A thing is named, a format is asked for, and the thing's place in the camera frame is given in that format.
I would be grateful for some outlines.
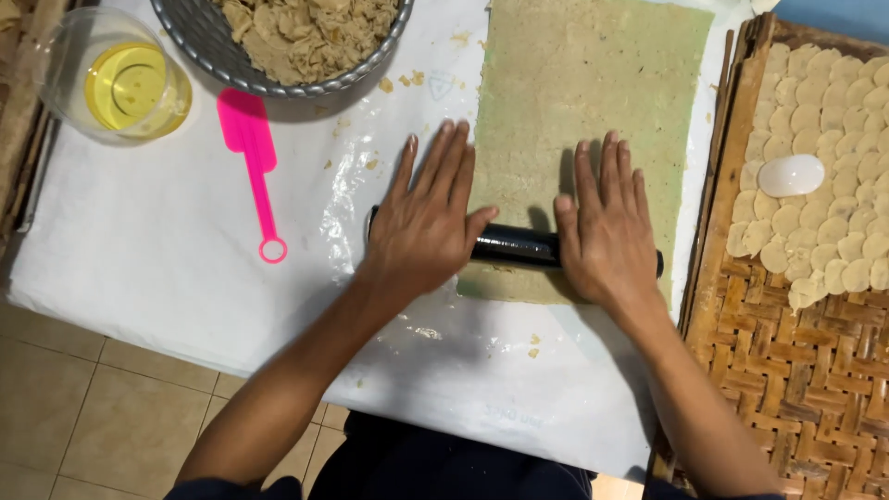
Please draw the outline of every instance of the dark shirt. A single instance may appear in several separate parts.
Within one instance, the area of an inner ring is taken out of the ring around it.
[[[328,498],[565,498],[589,500],[592,472],[491,445],[352,412],[346,441],[327,460],[310,500]],[[689,497],[665,482],[651,484],[647,497]],[[263,491],[218,479],[182,483],[166,500],[302,499],[294,477]],[[743,500],[780,500],[748,496]]]

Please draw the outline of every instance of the person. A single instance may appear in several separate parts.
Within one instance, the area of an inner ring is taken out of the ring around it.
[[[324,391],[396,314],[468,262],[498,209],[467,215],[476,152],[469,124],[445,120],[411,184],[412,135],[348,287],[261,368],[212,420],[188,455],[169,500],[302,498],[285,477],[260,486],[293,448]],[[661,425],[695,491],[707,498],[781,498],[775,471],[685,348],[656,281],[645,181],[629,145],[605,136],[600,180],[589,142],[574,154],[577,191],[554,201],[565,274],[641,353]],[[587,498],[586,471],[352,412],[346,440],[319,473],[311,498]],[[663,482],[651,498],[686,498]]]

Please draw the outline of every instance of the yellow oil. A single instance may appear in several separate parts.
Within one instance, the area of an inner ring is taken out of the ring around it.
[[[152,44],[117,44],[100,54],[84,82],[86,105],[109,130],[144,122],[134,137],[159,137],[175,130],[191,107],[191,85],[178,66],[171,68]]]

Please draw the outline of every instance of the tiled floor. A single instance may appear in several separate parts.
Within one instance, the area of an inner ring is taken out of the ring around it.
[[[243,382],[0,303],[0,500],[161,498]],[[321,403],[267,484],[292,475],[308,493],[347,415]],[[605,476],[593,490],[642,495]]]

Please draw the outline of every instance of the hand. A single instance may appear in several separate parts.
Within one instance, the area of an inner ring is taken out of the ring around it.
[[[657,250],[641,170],[632,170],[629,145],[609,132],[602,146],[599,186],[589,142],[574,152],[580,209],[572,197],[554,201],[562,264],[587,300],[615,315],[632,315],[663,302],[657,287]]]
[[[403,307],[463,269],[476,238],[498,213],[489,206],[466,214],[476,149],[466,143],[466,121],[454,129],[451,120],[442,123],[413,189],[417,136],[407,140],[392,189],[373,220],[367,256],[358,268],[383,284],[386,294],[406,301]]]

